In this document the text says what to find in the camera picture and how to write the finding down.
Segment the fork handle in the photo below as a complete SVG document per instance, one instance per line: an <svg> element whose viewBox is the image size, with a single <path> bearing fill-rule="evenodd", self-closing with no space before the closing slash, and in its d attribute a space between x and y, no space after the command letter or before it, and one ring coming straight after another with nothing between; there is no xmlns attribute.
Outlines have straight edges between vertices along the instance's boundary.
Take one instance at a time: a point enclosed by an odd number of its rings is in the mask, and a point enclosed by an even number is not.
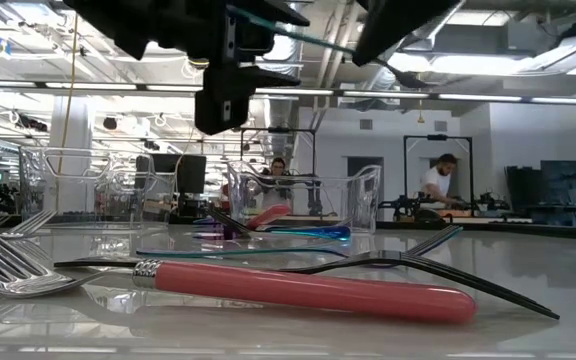
<svg viewBox="0 0 576 360"><path fill-rule="evenodd" d="M182 294L352 311L407 320L465 323L476 311L468 294L441 286L361 281L197 263L145 260L139 287Z"/></svg>

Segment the man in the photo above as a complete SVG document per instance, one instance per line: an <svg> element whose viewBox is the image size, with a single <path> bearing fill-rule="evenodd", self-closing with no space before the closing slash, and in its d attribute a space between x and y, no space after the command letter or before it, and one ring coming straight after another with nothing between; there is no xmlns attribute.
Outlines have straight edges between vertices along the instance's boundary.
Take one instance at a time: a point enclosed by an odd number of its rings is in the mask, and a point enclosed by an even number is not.
<svg viewBox="0 0 576 360"><path fill-rule="evenodd" d="M456 204L457 200L447 197L450 188L450 174L455 170L455 166L457 166L457 158L454 155L441 155L437 166L428 170L422 177L421 191L446 205Z"/></svg>

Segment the white t-shirt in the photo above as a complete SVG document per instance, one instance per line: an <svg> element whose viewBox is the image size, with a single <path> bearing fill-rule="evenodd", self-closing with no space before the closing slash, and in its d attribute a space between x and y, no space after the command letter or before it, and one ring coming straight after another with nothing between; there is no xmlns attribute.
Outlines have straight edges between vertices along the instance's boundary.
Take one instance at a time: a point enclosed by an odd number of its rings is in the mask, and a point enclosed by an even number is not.
<svg viewBox="0 0 576 360"><path fill-rule="evenodd" d="M441 195L446 196L448 195L448 189L450 188L450 175L442 176L439 174L439 171L437 171L437 167L435 166L426 171L424 176L421 178L421 191L429 193L428 188L426 187L428 184L436 185L439 188Z"/></svg>

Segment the pink handle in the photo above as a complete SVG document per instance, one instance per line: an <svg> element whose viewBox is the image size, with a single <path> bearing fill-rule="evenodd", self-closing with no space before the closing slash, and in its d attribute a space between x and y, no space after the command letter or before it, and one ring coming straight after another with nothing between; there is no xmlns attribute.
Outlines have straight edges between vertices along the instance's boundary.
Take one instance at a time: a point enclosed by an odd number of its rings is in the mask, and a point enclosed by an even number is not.
<svg viewBox="0 0 576 360"><path fill-rule="evenodd" d="M248 221L248 223L246 224L246 227L250 230L255 230L261 225L271 223L281 217L290 214L291 211L292 209L288 205L283 204L273 205L263 213L250 219L250 221Z"/></svg>
<svg viewBox="0 0 576 360"><path fill-rule="evenodd" d="M155 277L162 291L251 302L465 323L474 300L456 289L287 274L196 263L162 263Z"/></svg>

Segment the person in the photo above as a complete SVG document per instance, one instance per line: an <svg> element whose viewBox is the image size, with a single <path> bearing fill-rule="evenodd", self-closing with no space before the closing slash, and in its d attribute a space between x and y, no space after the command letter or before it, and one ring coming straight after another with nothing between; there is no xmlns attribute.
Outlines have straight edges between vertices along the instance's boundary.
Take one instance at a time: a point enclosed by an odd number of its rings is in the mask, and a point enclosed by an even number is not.
<svg viewBox="0 0 576 360"><path fill-rule="evenodd" d="M441 155L437 165L426 171L421 178L421 192L446 205L457 204L458 200L447 196L450 188L450 176L455 170L455 166L457 166L457 158L454 155Z"/></svg>
<svg viewBox="0 0 576 360"><path fill-rule="evenodd" d="M270 164L270 169L264 169L262 175L289 176L286 172L286 162L282 158L274 158ZM292 191L286 188L287 185L291 184L290 181L269 182L267 179L264 179L262 183L264 183L265 186L259 187L256 193L264 193L263 200L261 201L263 209L268 209L273 205L279 204L290 205Z"/></svg>

